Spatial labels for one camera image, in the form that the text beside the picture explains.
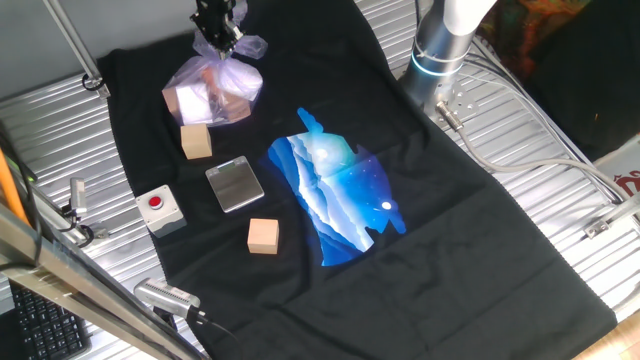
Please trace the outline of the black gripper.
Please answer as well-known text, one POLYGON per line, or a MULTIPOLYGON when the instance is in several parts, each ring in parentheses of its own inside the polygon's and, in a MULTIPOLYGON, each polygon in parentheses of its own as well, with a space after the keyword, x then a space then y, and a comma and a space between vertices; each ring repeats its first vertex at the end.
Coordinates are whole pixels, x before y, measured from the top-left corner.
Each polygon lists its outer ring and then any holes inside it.
POLYGON ((233 22, 235 0, 196 0, 196 11, 190 20, 202 33, 206 46, 210 51, 219 50, 230 53, 244 33, 233 22))

